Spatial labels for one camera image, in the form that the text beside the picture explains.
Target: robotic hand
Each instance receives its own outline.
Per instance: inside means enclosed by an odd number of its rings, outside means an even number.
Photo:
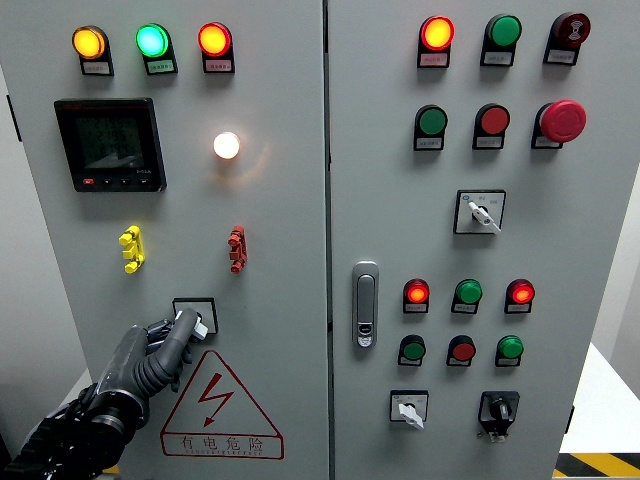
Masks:
[[[120,341],[100,380],[78,399],[45,418],[2,478],[84,480],[115,465],[136,430],[149,419],[149,398],[167,385],[178,391],[187,342],[207,328],[191,309],[173,322],[133,326]]]

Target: lightning bolt symbol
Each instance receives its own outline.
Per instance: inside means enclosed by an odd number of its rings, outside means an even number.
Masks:
[[[213,415],[205,418],[204,420],[205,427],[208,427],[215,421],[213,417],[216,416],[216,414],[220,411],[220,409],[224,407],[224,404],[227,403],[231,398],[231,396],[233,395],[233,392],[227,392],[227,393],[221,393],[220,395],[209,396],[209,394],[211,393],[211,390],[215,388],[215,386],[218,384],[221,378],[222,378],[222,375],[219,373],[216,373],[211,379],[211,381],[209,382],[209,385],[207,385],[207,388],[205,388],[204,392],[202,392],[202,395],[200,395],[200,400],[198,400],[198,403],[202,403],[202,402],[208,402],[210,400],[216,400],[218,398],[224,399],[222,400],[220,405],[218,405],[218,408],[216,408],[216,411],[213,412]]]

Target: red terminal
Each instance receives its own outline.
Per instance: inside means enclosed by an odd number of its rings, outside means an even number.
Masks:
[[[247,243],[244,236],[244,228],[240,225],[233,227],[227,243],[231,247],[229,252],[229,260],[233,262],[231,264],[231,273],[238,274],[247,264]]]
[[[587,124],[587,112],[575,100],[558,100],[540,116],[540,130],[552,142],[575,140]]]
[[[404,296],[410,303],[424,303],[429,298],[429,285],[419,278],[409,280],[404,286]]]
[[[531,303],[536,291],[529,280],[523,278],[514,280],[507,287],[507,297],[518,305]]]
[[[498,135],[509,126],[509,113],[500,106],[494,106],[482,114],[480,126],[489,135]]]
[[[578,48],[591,32],[591,22],[584,13],[565,13],[551,27],[556,41],[564,48]]]
[[[476,355],[476,347],[472,343],[461,343],[453,349],[453,358],[459,362],[471,360]]]

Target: warning triangle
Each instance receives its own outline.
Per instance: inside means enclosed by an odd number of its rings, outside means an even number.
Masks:
[[[284,458],[282,435],[214,350],[202,355],[160,437],[167,456]]]

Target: yellow black hazard stripe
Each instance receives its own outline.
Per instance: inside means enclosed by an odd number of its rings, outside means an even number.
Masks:
[[[640,453],[561,453],[554,478],[640,478]]]

